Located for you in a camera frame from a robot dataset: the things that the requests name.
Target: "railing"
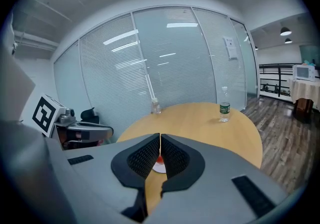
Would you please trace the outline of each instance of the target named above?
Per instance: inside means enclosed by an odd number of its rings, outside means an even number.
[[[260,85],[263,86],[263,88],[260,88],[261,91],[266,91],[270,93],[277,93],[278,97],[280,95],[290,96],[290,90],[289,91],[281,91],[281,88],[289,89],[287,86],[282,86],[281,82],[286,82],[287,80],[281,79],[282,75],[293,75],[292,66],[294,65],[300,65],[301,63],[287,63],[287,64],[265,64],[265,65],[259,65],[259,72],[260,74],[272,74],[272,75],[278,75],[278,79],[269,79],[269,78],[260,78],[261,80],[271,80],[271,81],[278,81],[279,84],[273,85],[273,84],[266,84],[262,83]],[[269,90],[267,86],[273,86],[274,90]]]

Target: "plastic bottle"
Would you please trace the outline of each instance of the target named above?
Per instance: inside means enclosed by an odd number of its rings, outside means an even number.
[[[152,98],[151,99],[151,104],[152,104],[152,113],[154,114],[160,114],[161,113],[161,108],[160,108],[160,104],[158,101],[158,98]]]
[[[228,99],[228,87],[222,87],[222,99],[220,103],[220,122],[228,122],[230,117],[230,103]]]

